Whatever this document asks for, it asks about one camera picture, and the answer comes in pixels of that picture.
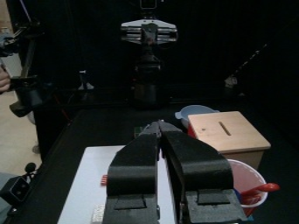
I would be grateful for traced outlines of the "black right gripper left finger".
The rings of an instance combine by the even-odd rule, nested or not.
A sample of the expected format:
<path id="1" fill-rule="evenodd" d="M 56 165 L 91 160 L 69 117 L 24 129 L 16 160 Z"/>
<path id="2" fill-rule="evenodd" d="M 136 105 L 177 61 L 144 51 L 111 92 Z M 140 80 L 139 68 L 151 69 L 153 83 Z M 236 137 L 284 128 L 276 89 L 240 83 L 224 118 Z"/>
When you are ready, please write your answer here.
<path id="1" fill-rule="evenodd" d="M 157 224 L 157 122 L 116 153 L 107 170 L 103 224 Z"/>

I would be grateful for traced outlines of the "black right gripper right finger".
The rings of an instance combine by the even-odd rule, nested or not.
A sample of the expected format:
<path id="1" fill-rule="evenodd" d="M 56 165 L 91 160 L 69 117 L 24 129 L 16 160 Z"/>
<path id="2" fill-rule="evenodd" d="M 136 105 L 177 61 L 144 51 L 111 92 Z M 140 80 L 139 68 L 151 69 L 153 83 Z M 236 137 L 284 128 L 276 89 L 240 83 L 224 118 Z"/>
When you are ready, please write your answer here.
<path id="1" fill-rule="evenodd" d="M 228 160 L 203 141 L 159 121 L 177 224 L 232 224 L 247 220 L 233 190 Z"/>

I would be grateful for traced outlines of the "person's hand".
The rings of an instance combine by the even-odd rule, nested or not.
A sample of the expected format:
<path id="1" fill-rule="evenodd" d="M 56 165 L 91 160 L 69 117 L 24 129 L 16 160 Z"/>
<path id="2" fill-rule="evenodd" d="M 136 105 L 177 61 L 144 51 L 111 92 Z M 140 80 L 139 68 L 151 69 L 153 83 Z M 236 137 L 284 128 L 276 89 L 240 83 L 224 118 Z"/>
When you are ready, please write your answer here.
<path id="1" fill-rule="evenodd" d="M 5 69 L 0 66 L 0 94 L 11 87 L 11 76 Z"/>

